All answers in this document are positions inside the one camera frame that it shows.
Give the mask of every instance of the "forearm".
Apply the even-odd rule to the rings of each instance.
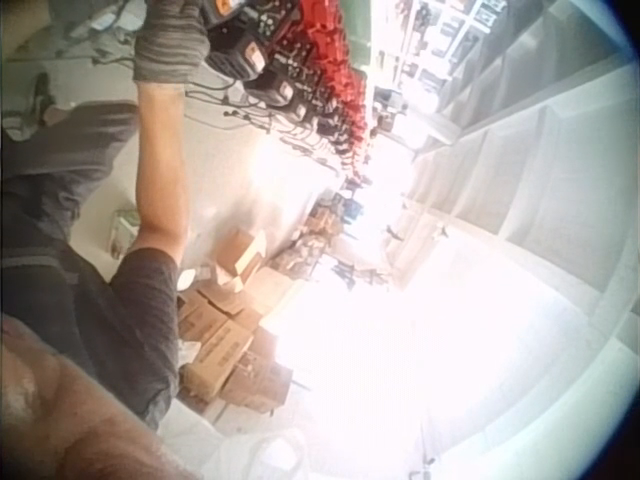
[[[164,245],[178,263],[189,227],[183,158],[184,89],[138,84],[140,160],[136,200],[140,234],[134,248]]]
[[[51,23],[47,0],[3,0],[2,60]]]

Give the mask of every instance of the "brown cardboard box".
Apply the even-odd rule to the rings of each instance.
[[[259,413],[268,413],[281,407],[287,401],[292,379],[293,370],[272,363],[263,374],[253,395],[244,402],[244,406]]]
[[[229,293],[241,292],[247,284],[247,281],[258,271],[263,260],[264,257],[256,253],[253,259],[247,264],[247,267],[236,277],[232,277],[218,267],[217,281],[220,288]]]
[[[276,349],[278,348],[278,337],[262,327],[258,327],[253,332],[253,340],[249,345],[249,352],[258,357],[273,362],[276,359]]]
[[[266,250],[264,232],[260,231],[253,236],[237,228],[216,248],[215,261],[229,275],[238,277],[255,263],[256,256],[264,259]]]
[[[250,332],[253,332],[258,328],[263,317],[264,315],[260,312],[247,306],[242,309],[240,313],[233,316],[233,321]]]
[[[291,292],[294,281],[274,270],[263,267],[247,282],[244,291],[251,297],[253,308],[265,316],[276,310]]]
[[[229,320],[206,301],[178,323],[178,335],[185,342],[207,343]]]
[[[199,283],[197,289],[209,303],[230,317],[239,314],[250,303],[244,292],[230,293],[214,282]]]
[[[227,321],[183,368],[184,386],[205,402],[213,400],[250,342],[250,332]]]
[[[202,298],[195,289],[178,293],[178,321],[184,319],[198,307],[206,304],[206,299]]]
[[[220,399],[239,407],[244,406],[258,389],[270,362],[246,352],[233,369],[220,391]]]

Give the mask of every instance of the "leg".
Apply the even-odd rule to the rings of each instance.
[[[44,231],[68,240],[81,206],[136,130],[137,107],[109,102],[81,105],[25,142],[3,132],[3,196],[19,197]]]

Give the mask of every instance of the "plastic bag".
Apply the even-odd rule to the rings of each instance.
[[[209,480],[308,480],[306,444],[296,430],[225,439],[201,470]]]

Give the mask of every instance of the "concrete floor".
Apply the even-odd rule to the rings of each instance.
[[[131,72],[118,65],[94,67],[88,60],[10,64],[3,72],[3,110],[21,109],[26,78],[49,72],[61,106],[85,101],[135,99]],[[203,68],[198,78],[221,80]],[[187,100],[187,115],[220,128],[241,125],[219,107]],[[300,158],[253,127],[230,131],[185,120],[185,158],[191,200],[191,230],[183,266],[206,261],[215,242],[233,227],[265,230],[269,253],[286,242],[317,196],[339,182],[334,171]],[[111,177],[89,199],[72,232],[71,244],[107,278],[118,263],[107,252],[114,212],[135,205],[138,141],[115,162]]]

